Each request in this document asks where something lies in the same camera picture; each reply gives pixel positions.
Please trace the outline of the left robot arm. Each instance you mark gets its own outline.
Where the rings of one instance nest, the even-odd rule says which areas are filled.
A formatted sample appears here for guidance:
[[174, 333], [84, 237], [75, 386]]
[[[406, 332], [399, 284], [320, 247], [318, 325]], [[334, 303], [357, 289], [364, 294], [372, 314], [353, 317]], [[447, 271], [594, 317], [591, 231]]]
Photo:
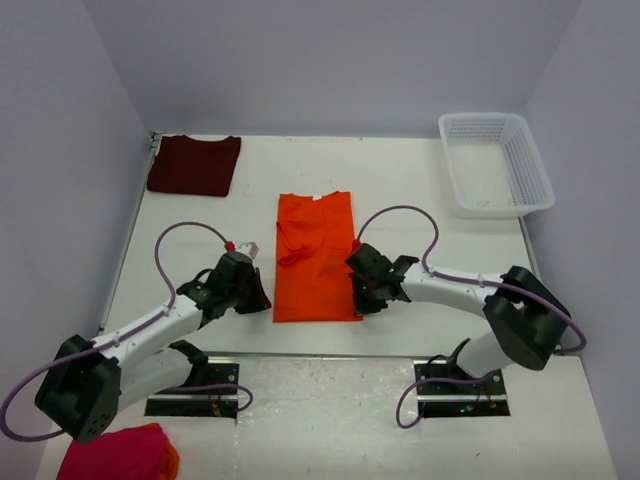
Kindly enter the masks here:
[[75, 335], [64, 341], [36, 394], [36, 407], [74, 440], [89, 443], [133, 403], [173, 388], [201, 390], [207, 358], [184, 338], [228, 310], [245, 315], [270, 308], [254, 265], [257, 252], [253, 242], [225, 252], [149, 319], [92, 340]]

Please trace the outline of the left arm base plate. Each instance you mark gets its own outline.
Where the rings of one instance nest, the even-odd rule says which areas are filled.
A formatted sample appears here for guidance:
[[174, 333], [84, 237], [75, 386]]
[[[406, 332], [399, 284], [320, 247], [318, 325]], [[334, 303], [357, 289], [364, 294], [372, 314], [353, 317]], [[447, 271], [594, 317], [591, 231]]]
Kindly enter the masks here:
[[[230, 360], [210, 360], [204, 374], [187, 386], [237, 385], [240, 365]], [[237, 388], [219, 388], [189, 393], [161, 393], [150, 396], [145, 404], [147, 417], [228, 418], [237, 419], [240, 408]]]

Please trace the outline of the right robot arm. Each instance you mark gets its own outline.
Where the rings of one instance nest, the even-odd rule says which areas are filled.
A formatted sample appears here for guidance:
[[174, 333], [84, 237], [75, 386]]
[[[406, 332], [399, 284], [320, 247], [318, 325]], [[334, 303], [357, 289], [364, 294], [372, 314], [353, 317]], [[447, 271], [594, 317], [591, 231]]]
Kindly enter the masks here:
[[446, 380], [467, 393], [482, 377], [512, 364], [543, 370], [569, 326], [560, 302], [527, 269], [471, 277], [424, 266], [416, 257], [391, 261], [373, 246], [358, 245], [346, 260], [356, 313], [369, 315], [392, 301], [432, 303], [477, 316], [490, 331], [466, 339], [447, 359]]

